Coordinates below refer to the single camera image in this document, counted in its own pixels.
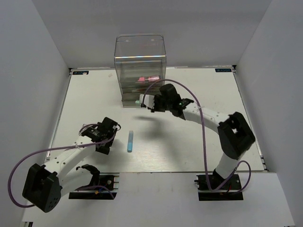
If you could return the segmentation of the pink capped marker tube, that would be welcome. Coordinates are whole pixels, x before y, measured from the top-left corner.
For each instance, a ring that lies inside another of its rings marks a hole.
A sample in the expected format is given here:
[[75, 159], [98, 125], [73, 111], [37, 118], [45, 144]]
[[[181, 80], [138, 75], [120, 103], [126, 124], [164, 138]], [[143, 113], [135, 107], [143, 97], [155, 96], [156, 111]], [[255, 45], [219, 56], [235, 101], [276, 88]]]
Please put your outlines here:
[[139, 77], [135, 82], [136, 83], [152, 83], [155, 81], [160, 80], [160, 76], [159, 75], [152, 75], [152, 76], [147, 76], [147, 77]]

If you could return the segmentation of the red pen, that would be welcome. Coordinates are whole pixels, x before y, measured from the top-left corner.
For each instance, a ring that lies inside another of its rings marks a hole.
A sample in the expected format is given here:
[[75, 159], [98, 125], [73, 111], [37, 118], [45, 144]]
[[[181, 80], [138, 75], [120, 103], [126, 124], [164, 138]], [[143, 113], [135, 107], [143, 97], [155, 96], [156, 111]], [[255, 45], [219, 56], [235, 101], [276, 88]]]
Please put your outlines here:
[[147, 90], [147, 88], [137, 88], [137, 89], [132, 89], [132, 93], [144, 93]]

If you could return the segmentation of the clear acrylic drawer organizer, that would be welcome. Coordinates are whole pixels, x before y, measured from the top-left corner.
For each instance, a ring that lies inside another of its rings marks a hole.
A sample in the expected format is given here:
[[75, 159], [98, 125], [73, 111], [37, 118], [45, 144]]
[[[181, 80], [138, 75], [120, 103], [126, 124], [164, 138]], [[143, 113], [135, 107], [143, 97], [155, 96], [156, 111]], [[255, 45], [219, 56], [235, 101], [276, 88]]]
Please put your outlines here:
[[132, 89], [147, 88], [152, 83], [136, 83], [139, 77], [166, 74], [164, 37], [158, 34], [120, 35], [116, 38], [115, 70], [124, 107], [135, 107], [140, 94]]

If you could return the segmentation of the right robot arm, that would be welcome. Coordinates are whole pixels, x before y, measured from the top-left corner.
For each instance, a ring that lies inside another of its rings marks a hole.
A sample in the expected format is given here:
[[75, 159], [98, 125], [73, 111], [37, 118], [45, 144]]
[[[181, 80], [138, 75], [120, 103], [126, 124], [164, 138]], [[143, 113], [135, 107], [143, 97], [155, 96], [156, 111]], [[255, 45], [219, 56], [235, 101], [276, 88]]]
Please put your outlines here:
[[141, 106], [151, 112], [169, 111], [177, 118], [200, 124], [204, 146], [205, 130], [211, 129], [217, 133], [223, 154], [212, 175], [207, 171], [207, 157], [204, 156], [206, 185], [211, 191], [226, 188], [242, 162], [242, 156], [256, 141], [249, 124], [239, 112], [224, 114], [202, 107], [196, 96], [192, 99], [181, 98], [173, 84], [174, 81], [170, 80], [160, 87], [158, 95], [140, 95]]

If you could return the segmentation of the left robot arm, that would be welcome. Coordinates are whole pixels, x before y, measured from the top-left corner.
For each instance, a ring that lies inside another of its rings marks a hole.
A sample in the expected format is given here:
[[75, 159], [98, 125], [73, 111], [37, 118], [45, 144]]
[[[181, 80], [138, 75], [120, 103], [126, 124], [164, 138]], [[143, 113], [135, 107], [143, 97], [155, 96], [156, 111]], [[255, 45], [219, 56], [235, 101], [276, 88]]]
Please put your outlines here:
[[61, 197], [73, 191], [105, 192], [114, 195], [107, 183], [102, 183], [100, 171], [85, 161], [97, 152], [109, 154], [121, 126], [105, 117], [102, 122], [82, 127], [73, 145], [62, 148], [52, 160], [30, 167], [22, 195], [44, 213], [52, 211]]

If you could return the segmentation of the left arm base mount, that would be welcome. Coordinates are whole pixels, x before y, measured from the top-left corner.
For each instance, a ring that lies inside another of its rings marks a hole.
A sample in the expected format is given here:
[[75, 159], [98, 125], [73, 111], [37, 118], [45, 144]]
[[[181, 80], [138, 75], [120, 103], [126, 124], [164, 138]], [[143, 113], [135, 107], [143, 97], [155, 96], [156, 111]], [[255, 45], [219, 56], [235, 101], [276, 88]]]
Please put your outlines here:
[[119, 188], [119, 173], [100, 174], [99, 182], [69, 193], [70, 200], [113, 200]]

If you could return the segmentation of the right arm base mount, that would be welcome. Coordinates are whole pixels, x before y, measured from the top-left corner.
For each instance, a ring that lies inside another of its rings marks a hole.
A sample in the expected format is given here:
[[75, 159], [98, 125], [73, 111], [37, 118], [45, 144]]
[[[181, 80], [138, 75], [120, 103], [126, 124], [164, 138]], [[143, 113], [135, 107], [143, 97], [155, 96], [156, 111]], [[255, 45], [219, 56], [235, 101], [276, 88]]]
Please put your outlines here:
[[241, 188], [241, 181], [238, 174], [234, 174], [231, 179], [220, 189], [210, 191], [206, 183], [206, 175], [197, 175], [194, 180], [197, 186], [199, 201], [242, 201], [243, 194], [238, 192]]

